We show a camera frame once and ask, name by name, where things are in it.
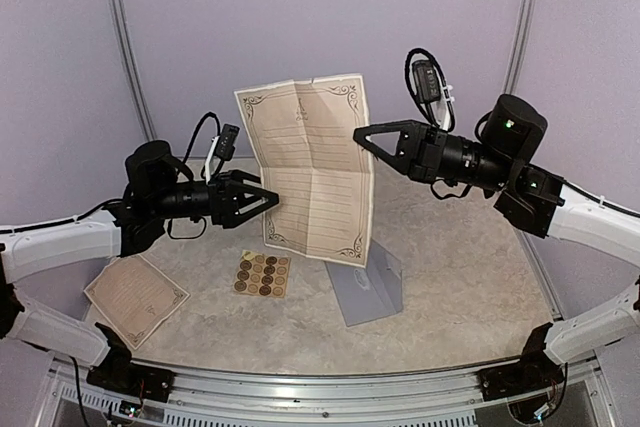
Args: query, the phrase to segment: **robotic arm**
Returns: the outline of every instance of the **robotic arm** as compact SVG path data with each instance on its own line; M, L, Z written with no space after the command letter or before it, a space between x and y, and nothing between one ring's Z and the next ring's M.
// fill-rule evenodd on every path
M232 158L239 129L225 125L210 158ZM29 275L89 259L144 252L164 235L165 220L210 217L234 228L278 204L278 195L240 170L194 180L162 140L140 146L125 162L129 184L122 199L69 219L0 227L0 339L10 337L70 355L91 366L87 381L116 392L166 402L173 374L131 362L126 344L109 327L79 322L25 295L13 285ZM178 182L179 174L186 181Z
M413 64L416 92L408 80L407 85L419 107L439 104L444 122L432 114L425 115L429 123L371 125L356 129L354 140L398 173L430 184L440 199L463 197L471 187L479 187L487 199L497 194L494 207L519 230L578 242L640 267L639 213L530 164L547 122L524 100L501 95L476 126L478 141L450 134L446 126L452 112L442 102L444 90L451 87L431 58ZM376 134L389 132L398 134L394 153L373 142ZM433 187L439 182L449 187L465 184L465 189L461 195L442 197ZM534 329L517 363L480 371L484 398L519 395L561 382L560 366L639 330L640 280L577 317Z

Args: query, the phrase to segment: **paper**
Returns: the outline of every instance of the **paper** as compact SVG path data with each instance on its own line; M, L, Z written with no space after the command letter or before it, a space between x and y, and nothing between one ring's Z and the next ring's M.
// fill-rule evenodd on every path
M235 92L264 188L265 244L364 267L373 215L373 159L353 141L369 125L362 76L282 82Z
M139 256L107 265L85 294L133 350L189 298L184 289Z

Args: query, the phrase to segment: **marble tabletop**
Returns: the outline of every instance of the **marble tabletop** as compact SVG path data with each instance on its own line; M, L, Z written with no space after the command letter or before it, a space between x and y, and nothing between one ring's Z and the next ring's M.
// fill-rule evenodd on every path
M258 171L253 159L228 168ZM265 247L259 218L230 230L209 226L197 240L164 236L143 254L191 297L134 357L311 375L435 369L519 354L531 329L551 316L493 201L478 189L438 201L428 186L380 162L375 184L373 238L402 261L402 313L346 327L323 262ZM180 221L174 234L198 229ZM292 258L286 298L233 292L243 250ZM91 308L87 317L100 314Z

